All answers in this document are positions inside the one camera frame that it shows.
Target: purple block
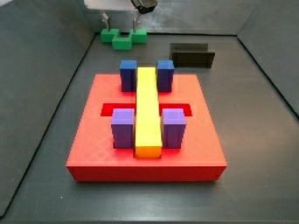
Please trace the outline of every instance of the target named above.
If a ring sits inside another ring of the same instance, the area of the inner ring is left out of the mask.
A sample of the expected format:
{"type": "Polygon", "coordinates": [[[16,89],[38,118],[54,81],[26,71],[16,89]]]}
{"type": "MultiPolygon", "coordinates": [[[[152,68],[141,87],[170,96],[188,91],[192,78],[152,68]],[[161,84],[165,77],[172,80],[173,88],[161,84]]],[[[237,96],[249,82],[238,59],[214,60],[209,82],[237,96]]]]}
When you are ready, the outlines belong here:
{"type": "Polygon", "coordinates": [[[165,108],[162,110],[162,148],[180,149],[185,119],[181,108],[165,108]]]}
{"type": "Polygon", "coordinates": [[[134,146],[134,110],[114,108],[110,129],[116,149],[133,149],[134,146]]]}

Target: toy block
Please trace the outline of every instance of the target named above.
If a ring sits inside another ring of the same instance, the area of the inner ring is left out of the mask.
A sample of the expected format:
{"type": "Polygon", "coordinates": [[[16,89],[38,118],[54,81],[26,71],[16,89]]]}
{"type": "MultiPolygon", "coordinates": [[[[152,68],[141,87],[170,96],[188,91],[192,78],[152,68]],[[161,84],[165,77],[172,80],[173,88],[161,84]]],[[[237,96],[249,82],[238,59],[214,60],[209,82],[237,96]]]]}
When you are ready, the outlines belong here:
{"type": "Polygon", "coordinates": [[[110,129],[113,133],[113,148],[133,149],[134,110],[132,108],[113,109],[110,129]]]}
{"type": "Polygon", "coordinates": [[[146,30],[130,30],[129,37],[133,44],[144,44],[146,42],[146,30]]]}
{"type": "Polygon", "coordinates": [[[129,37],[113,37],[112,47],[114,50],[130,50],[132,49],[132,39],[129,37]]]}
{"type": "Polygon", "coordinates": [[[136,60],[121,60],[120,62],[121,91],[136,91],[136,60]]]}
{"type": "Polygon", "coordinates": [[[170,60],[157,60],[157,91],[172,92],[173,85],[173,62],[170,60]]]}
{"type": "Polygon", "coordinates": [[[208,52],[208,44],[170,43],[169,59],[174,67],[210,68],[214,52],[208,52]]]}
{"type": "Polygon", "coordinates": [[[102,43],[112,43],[113,37],[118,36],[118,29],[104,29],[100,33],[100,40],[102,43]]]}
{"type": "Polygon", "coordinates": [[[73,179],[94,182],[217,180],[228,164],[196,74],[174,74],[172,92],[158,94],[164,106],[186,104],[192,109],[192,116],[185,116],[181,149],[162,149],[160,159],[140,159],[133,150],[113,148],[110,117],[98,115],[102,104],[112,103],[106,106],[105,113],[109,113],[114,106],[122,107],[118,104],[132,106],[136,102],[136,93],[122,93],[117,87],[118,74],[96,75],[66,162],[73,179]]]}
{"type": "Polygon", "coordinates": [[[162,148],[180,149],[182,144],[182,134],[185,129],[185,119],[182,109],[165,108],[162,110],[162,148]]]}
{"type": "Polygon", "coordinates": [[[154,68],[138,67],[136,73],[134,156],[137,158],[158,158],[161,148],[154,68]]]}

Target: yellow beam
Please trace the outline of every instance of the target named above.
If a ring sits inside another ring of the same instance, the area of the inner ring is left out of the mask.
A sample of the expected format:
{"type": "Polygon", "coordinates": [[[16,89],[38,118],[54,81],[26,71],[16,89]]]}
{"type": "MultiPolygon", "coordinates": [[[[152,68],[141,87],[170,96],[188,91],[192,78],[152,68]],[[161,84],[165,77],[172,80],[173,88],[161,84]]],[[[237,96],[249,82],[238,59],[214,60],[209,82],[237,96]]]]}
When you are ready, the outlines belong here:
{"type": "Polygon", "coordinates": [[[138,67],[136,74],[134,156],[158,158],[162,139],[154,67],[138,67]]]}

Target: red platform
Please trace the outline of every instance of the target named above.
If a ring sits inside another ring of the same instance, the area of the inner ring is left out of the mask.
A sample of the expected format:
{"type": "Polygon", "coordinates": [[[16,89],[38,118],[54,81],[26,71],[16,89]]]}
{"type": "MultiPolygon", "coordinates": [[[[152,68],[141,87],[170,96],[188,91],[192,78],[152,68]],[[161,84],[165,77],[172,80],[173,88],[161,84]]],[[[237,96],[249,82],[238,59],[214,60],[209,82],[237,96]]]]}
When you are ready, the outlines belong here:
{"type": "Polygon", "coordinates": [[[134,102],[136,94],[120,91],[118,74],[96,75],[66,162],[74,180],[217,180],[226,161],[196,75],[174,75],[172,92],[158,94],[158,102],[162,105],[184,105],[186,111],[185,104],[189,104],[190,116],[185,116],[181,148],[162,149],[162,156],[157,159],[134,158],[133,150],[113,149],[110,116],[100,115],[102,105],[125,103],[130,107],[134,102]]]}

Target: green lego brick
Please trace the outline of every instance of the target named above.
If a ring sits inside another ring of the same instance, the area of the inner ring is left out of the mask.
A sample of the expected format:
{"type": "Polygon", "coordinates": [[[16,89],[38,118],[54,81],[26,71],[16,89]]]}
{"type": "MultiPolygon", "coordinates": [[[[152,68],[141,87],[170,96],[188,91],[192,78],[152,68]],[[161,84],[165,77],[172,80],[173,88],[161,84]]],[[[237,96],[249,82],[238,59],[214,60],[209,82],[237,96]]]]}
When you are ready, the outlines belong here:
{"type": "Polygon", "coordinates": [[[118,29],[104,29],[100,33],[100,39],[102,43],[112,43],[112,40],[114,37],[117,37],[120,34],[118,29]]]}
{"type": "Polygon", "coordinates": [[[146,30],[130,30],[129,36],[134,44],[144,44],[146,42],[146,30]]]}
{"type": "Polygon", "coordinates": [[[112,46],[114,50],[130,50],[132,49],[132,39],[129,37],[113,37],[112,46]]]}

